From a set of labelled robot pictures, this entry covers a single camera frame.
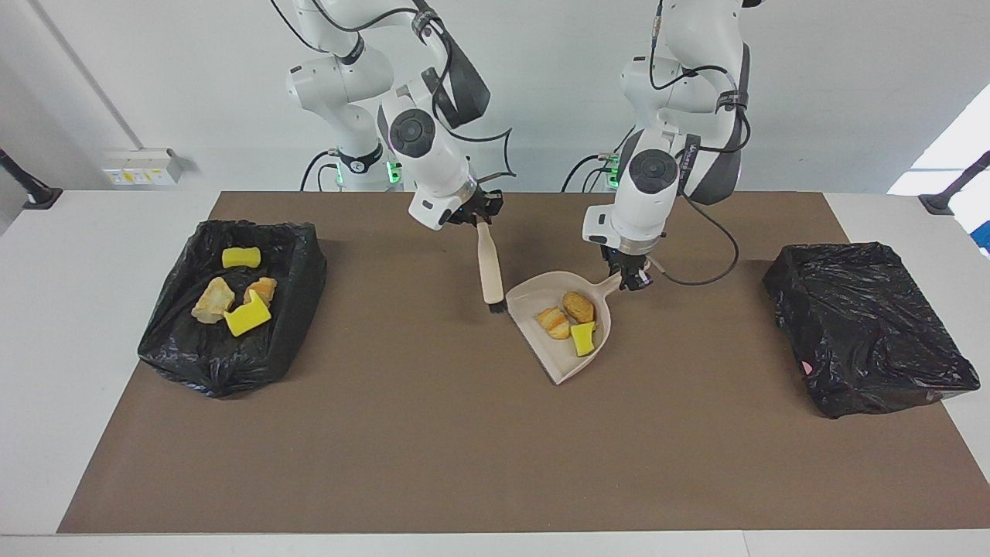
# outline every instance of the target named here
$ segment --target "pastry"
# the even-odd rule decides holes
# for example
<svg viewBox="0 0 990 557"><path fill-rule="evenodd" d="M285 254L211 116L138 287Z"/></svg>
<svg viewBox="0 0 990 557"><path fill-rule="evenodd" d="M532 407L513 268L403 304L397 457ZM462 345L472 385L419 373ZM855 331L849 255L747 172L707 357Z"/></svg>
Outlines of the pastry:
<svg viewBox="0 0 990 557"><path fill-rule="evenodd" d="M192 316L200 323L212 325L224 318L224 312L234 303L234 291L220 277L210 280L203 295L192 308Z"/></svg>
<svg viewBox="0 0 990 557"><path fill-rule="evenodd" d="M590 323L595 320L595 306L577 292L568 292L563 296L563 308L578 323Z"/></svg>
<svg viewBox="0 0 990 557"><path fill-rule="evenodd" d="M537 315L540 326L550 335L550 338L563 340L570 336L570 321L560 311L559 307L549 307Z"/></svg>
<svg viewBox="0 0 990 557"><path fill-rule="evenodd" d="M275 287L278 286L278 281L274 278L262 277L256 282L252 283L245 290L245 301L244 303L250 302L249 292L254 290L259 296L261 296L261 301L265 305L271 305L271 298L275 297Z"/></svg>

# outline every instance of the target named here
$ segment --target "brown table mat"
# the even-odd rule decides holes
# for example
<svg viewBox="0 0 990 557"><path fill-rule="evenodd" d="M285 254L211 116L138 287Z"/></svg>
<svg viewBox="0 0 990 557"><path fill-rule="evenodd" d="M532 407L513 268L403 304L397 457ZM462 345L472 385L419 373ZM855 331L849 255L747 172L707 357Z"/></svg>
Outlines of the brown table mat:
<svg viewBox="0 0 990 557"><path fill-rule="evenodd" d="M597 281L584 209L510 194L507 287ZM609 298L613 331L554 387L481 300L476 236L431 232L402 194L224 193L212 217L317 225L327 289L286 379L208 399L140 365L59 532L495 532L990 527L990 486L939 403L829 420L760 284L791 243L844 242L820 194L712 208L728 278ZM731 256L679 202L657 251L702 278Z"/></svg>

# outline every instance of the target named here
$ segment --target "window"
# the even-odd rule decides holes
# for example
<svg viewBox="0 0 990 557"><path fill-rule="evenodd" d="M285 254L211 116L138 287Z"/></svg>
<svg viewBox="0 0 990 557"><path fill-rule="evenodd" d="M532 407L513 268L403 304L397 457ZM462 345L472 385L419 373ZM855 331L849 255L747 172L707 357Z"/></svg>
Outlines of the window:
<svg viewBox="0 0 990 557"><path fill-rule="evenodd" d="M987 151L990 151L990 85L969 103L888 193L939 193ZM968 233L990 221L990 170L970 181L949 206Z"/></svg>

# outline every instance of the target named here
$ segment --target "wall socket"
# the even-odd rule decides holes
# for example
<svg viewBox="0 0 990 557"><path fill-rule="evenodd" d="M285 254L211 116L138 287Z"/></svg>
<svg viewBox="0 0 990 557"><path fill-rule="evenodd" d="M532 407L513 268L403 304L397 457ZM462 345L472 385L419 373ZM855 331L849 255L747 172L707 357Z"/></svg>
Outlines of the wall socket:
<svg viewBox="0 0 990 557"><path fill-rule="evenodd" d="M171 149L108 152L103 172L114 185L175 185L182 166Z"/></svg>

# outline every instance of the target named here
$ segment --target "green indicator light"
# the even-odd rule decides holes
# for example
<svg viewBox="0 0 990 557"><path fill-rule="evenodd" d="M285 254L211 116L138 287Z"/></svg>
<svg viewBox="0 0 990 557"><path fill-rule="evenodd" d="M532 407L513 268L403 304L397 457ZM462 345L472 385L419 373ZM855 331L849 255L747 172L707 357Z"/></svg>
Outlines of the green indicator light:
<svg viewBox="0 0 990 557"><path fill-rule="evenodd" d="M402 179L402 164L387 161L385 162L385 166L388 167L388 181L392 183L399 183Z"/></svg>
<svg viewBox="0 0 990 557"><path fill-rule="evenodd" d="M609 186L613 188L619 187L619 167L609 168Z"/></svg>

